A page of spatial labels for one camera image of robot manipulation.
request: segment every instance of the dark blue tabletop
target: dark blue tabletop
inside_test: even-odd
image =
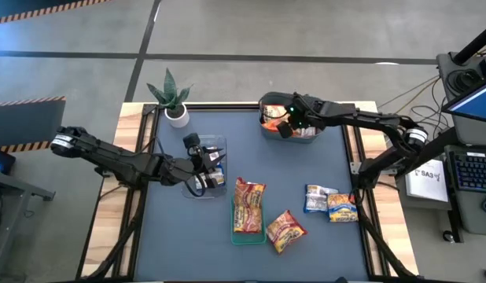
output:
[[[270,140],[257,112],[190,112],[172,128],[161,116],[158,135],[166,153],[186,156],[187,134],[220,134],[227,141],[228,190],[196,200],[183,185],[151,183],[138,250],[137,281],[351,281],[367,280],[359,224],[331,223],[323,213],[303,213],[307,183],[351,189],[341,129],[325,130],[311,144]],[[236,177],[266,183],[264,214],[271,223],[286,209],[309,232],[278,255],[270,241],[236,246],[230,240],[230,199]]]

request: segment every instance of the white pot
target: white pot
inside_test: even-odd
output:
[[[179,118],[171,118],[168,115],[168,111],[167,111],[168,109],[166,108],[164,110],[164,114],[166,118],[168,118],[168,120],[170,121],[172,127],[177,127],[177,128],[184,127],[189,122],[189,113],[187,112],[187,107],[184,103],[182,103],[182,106],[183,106],[183,114]]]

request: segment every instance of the gray floor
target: gray floor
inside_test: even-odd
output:
[[[152,5],[113,0],[0,24],[0,50],[138,53]],[[485,27],[486,0],[163,0],[148,53],[433,59],[460,49]],[[0,57],[0,101],[65,95],[64,125],[111,141],[134,63]],[[432,65],[145,61],[133,101],[153,101],[145,83],[160,85],[166,67],[180,87],[193,84],[190,101],[255,101],[278,90],[380,105],[436,75]],[[444,96],[440,83],[436,95]],[[382,110],[394,112],[411,96]],[[434,106],[429,90],[412,105]],[[48,151],[17,157],[19,178],[57,196],[32,204],[36,214],[24,220],[7,271],[30,282],[73,279],[101,178],[82,160]],[[441,240],[444,221],[437,213],[404,212],[422,275],[484,280],[486,237],[466,235],[465,244],[450,245]]]

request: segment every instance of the keyboard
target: keyboard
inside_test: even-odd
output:
[[[448,167],[455,187],[459,190],[486,193],[486,149],[457,146],[448,148]]]

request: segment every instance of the green tray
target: green tray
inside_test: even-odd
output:
[[[235,245],[264,244],[266,242],[266,221],[264,220],[264,204],[262,204],[262,232],[235,233],[234,232],[234,196],[230,199],[230,241]]]

